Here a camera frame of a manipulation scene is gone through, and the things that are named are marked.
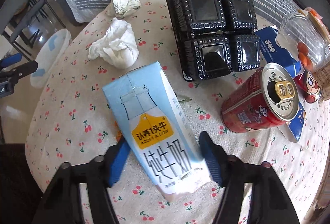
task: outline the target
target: clear plastic cup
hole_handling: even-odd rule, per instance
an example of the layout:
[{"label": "clear plastic cup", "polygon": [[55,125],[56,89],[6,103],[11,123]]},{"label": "clear plastic cup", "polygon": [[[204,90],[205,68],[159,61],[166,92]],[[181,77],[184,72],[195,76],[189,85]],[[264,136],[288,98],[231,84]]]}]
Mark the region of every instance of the clear plastic cup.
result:
[{"label": "clear plastic cup", "polygon": [[297,46],[298,57],[307,70],[316,72],[330,60],[328,42],[303,14],[288,14],[281,23],[279,34],[290,46]]}]

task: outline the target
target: red soda can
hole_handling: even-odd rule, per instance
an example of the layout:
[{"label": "red soda can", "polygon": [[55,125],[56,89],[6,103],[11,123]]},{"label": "red soda can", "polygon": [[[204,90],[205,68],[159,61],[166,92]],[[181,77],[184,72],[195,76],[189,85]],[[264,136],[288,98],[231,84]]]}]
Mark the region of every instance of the red soda can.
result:
[{"label": "red soda can", "polygon": [[303,91],[303,96],[308,103],[314,103],[321,97],[321,88],[313,75],[305,70],[302,74],[293,79],[299,88]]},{"label": "red soda can", "polygon": [[285,124],[299,106],[297,87],[277,63],[259,68],[222,104],[221,116],[232,132],[245,133]]}]

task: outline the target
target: cartoon face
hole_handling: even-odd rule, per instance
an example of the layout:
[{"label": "cartoon face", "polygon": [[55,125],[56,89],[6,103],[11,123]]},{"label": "cartoon face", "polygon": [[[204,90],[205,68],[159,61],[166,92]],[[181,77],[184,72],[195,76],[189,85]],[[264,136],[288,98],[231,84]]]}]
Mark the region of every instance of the cartoon face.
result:
[{"label": "cartoon face", "polygon": [[313,75],[308,71],[306,74],[306,86],[307,86],[307,93],[315,94],[319,91],[319,87],[317,82],[315,81]]}]

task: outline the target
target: can pull tab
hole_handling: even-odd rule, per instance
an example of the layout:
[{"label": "can pull tab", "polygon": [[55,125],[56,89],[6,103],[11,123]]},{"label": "can pull tab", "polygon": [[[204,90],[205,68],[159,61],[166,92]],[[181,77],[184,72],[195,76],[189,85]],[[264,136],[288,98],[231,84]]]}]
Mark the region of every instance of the can pull tab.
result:
[{"label": "can pull tab", "polygon": [[289,81],[276,82],[275,92],[281,100],[291,99],[295,95],[293,85]]}]

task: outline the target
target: biscuit box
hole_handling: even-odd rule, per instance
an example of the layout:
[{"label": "biscuit box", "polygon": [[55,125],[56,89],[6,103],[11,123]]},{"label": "biscuit box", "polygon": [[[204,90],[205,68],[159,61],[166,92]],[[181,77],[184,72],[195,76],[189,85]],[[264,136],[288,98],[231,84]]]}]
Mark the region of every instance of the biscuit box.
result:
[{"label": "biscuit box", "polygon": [[210,173],[159,62],[103,87],[118,126],[151,181],[168,200],[193,193]]},{"label": "biscuit box", "polygon": [[[292,78],[301,74],[304,69],[298,60],[298,49],[295,48],[283,48],[284,46],[289,46],[286,40],[278,37],[277,43],[277,34],[278,30],[276,26],[266,27],[264,29],[258,30],[255,32],[259,36],[260,41],[260,52],[261,56],[261,65],[264,66],[266,63],[275,62],[284,67],[287,72],[291,75]],[[278,126],[278,129],[286,137],[287,140],[291,142],[298,142],[301,136],[301,132],[305,122],[306,112],[304,107],[299,102],[298,113],[296,117],[283,124]]]}]

